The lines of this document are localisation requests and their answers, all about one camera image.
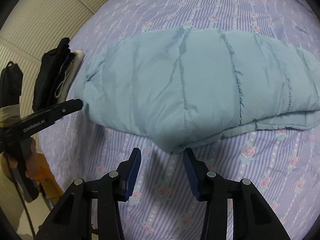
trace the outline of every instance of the human hand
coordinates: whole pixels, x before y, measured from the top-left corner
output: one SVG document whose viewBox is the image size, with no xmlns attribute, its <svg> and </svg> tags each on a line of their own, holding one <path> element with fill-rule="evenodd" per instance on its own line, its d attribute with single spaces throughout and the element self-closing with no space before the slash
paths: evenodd
<svg viewBox="0 0 320 240">
<path fill-rule="evenodd" d="M 15 160 L 9 154 L 7 154 L 7 156 L 8 156 L 10 168 L 15 169 L 18 166 L 17 160 Z M 10 173 L 9 173 L 4 156 L 1 157 L 1 165 L 3 168 L 4 174 L 6 174 L 7 177 L 10 177 Z M 30 179 L 35 179 L 39 173 L 40 166 L 39 166 L 38 156 L 36 151 L 36 141 L 33 138 L 31 139 L 30 155 L 26 160 L 26 168 L 27 168 L 26 177 Z"/>
</svg>

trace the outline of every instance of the metal screw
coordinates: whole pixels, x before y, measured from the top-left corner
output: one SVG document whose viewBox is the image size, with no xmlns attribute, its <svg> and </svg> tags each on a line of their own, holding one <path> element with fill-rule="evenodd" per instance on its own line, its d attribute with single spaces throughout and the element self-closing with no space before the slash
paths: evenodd
<svg viewBox="0 0 320 240">
<path fill-rule="evenodd" d="M 243 179 L 242 183 L 245 184 L 245 185 L 250 185 L 251 181 L 249 179 Z"/>
<path fill-rule="evenodd" d="M 78 186 L 78 185 L 82 184 L 82 182 L 83 182 L 83 179 L 75 179 L 75 181 L 73 183 Z"/>
<path fill-rule="evenodd" d="M 111 171 L 111 172 L 109 173 L 109 176 L 112 177 L 112 178 L 115 178 L 115 177 L 118 176 L 118 175 L 119 175 L 119 173 L 116 172 L 116 171 Z"/>
<path fill-rule="evenodd" d="M 214 178 L 217 174 L 214 171 L 208 171 L 207 176 L 210 178 Z"/>
</svg>

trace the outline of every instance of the folded jacket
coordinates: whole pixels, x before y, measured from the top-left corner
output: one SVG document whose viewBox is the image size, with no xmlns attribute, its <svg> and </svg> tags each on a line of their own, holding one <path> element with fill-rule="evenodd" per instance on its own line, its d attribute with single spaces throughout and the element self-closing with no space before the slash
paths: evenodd
<svg viewBox="0 0 320 240">
<path fill-rule="evenodd" d="M 320 123 L 320 62 L 257 33 L 143 32 L 107 48 L 77 77 L 94 122 L 152 139 L 165 152 L 262 129 Z"/>
</svg>

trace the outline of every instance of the finger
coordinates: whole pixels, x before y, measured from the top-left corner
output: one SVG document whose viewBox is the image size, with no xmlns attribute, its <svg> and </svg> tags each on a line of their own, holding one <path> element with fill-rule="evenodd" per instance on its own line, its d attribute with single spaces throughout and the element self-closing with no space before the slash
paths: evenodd
<svg viewBox="0 0 320 240">
<path fill-rule="evenodd" d="M 12 156 L 7 154 L 8 156 L 8 161 L 11 169 L 15 169 L 18 166 L 18 162 L 16 159 L 14 159 Z"/>
<path fill-rule="evenodd" d="M 36 141 L 33 138 L 31 138 L 30 151 L 31 151 L 31 153 L 36 153 L 37 152 Z"/>
<path fill-rule="evenodd" d="M 33 152 L 26 160 L 26 176 L 30 179 L 35 179 L 39 173 L 39 162 L 37 153 Z"/>
</svg>

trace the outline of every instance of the bedsheet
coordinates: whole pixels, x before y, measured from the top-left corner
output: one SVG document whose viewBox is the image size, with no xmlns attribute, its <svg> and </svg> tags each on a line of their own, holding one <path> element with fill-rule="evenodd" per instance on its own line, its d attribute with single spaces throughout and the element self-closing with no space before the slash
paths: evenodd
<svg viewBox="0 0 320 240">
<path fill-rule="evenodd" d="M 258 32 L 304 48 L 319 59 L 319 26 L 299 0 L 109 0 L 79 30 L 70 48 L 85 52 L 85 64 L 135 33 L 179 25 Z M 68 98 L 73 96 L 72 87 Z M 147 138 L 96 125 L 80 113 L 42 131 L 40 140 L 63 190 L 78 177 L 102 177 L 139 147 L 142 163 L 136 187 L 130 201 L 120 204 L 126 240 L 199 239 L 205 203 L 192 196 L 181 154 L 165 153 Z M 320 127 L 315 127 L 256 131 L 194 152 L 226 179 L 251 179 L 291 239 L 301 240 L 320 214 L 319 147 Z M 228 207 L 229 240 L 230 201 Z"/>
</svg>

